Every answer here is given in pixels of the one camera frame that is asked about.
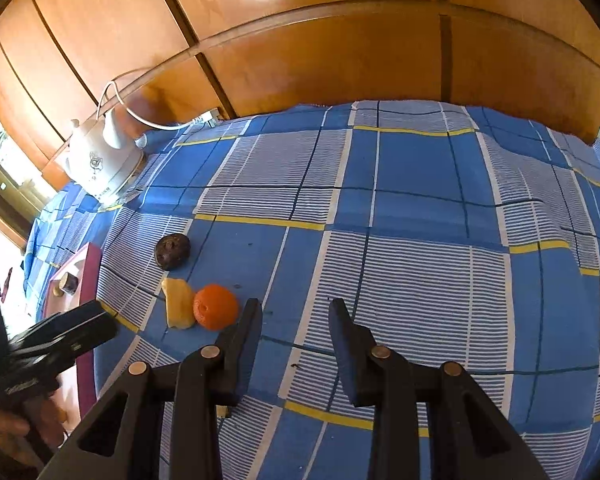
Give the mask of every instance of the human hand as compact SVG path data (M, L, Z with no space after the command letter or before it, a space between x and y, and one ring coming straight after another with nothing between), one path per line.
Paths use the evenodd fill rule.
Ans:
M64 431L60 422L61 410L54 402L43 397L28 400L26 410L45 443L52 449L60 446L64 441ZM0 410L0 451L24 465L39 467L40 459L24 439L29 430L26 420Z

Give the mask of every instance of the white electric kettle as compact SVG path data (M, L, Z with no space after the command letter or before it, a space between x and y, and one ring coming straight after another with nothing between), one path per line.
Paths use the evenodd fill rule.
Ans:
M82 124L73 120L69 146L58 156L66 174L103 205L115 202L144 164L142 150L116 128L112 112Z

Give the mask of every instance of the screw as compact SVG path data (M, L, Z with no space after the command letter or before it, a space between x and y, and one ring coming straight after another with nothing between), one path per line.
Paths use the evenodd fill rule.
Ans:
M207 345L202 348L200 355L205 359L213 359L220 355L220 349L216 345Z
M142 375L146 371L146 363L142 361L136 361L135 363L131 363L129 366L129 373L131 375Z
M371 349L371 355L377 359L387 359L391 355L391 350L386 346L377 345Z
M449 361L445 363L442 369L445 371L445 374L452 377L458 377L458 375L462 373L462 367L455 361Z

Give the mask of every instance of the orange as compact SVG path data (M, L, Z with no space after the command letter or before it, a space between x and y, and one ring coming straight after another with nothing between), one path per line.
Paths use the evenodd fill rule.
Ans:
M238 300L224 286L211 283L193 299L193 315L207 330L222 330L238 319Z

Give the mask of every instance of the pink cutting board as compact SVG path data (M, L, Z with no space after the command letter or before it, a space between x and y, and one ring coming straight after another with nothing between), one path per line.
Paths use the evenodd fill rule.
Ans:
M102 252L97 245L87 243L58 269L46 290L44 317L66 312L95 299L101 256ZM64 294L58 298L54 296L53 290L65 272L78 277L78 289L73 295ZM75 366L60 375L60 382L61 386L54 394L54 400L67 412L64 428L70 433L96 402L93 352L78 357Z

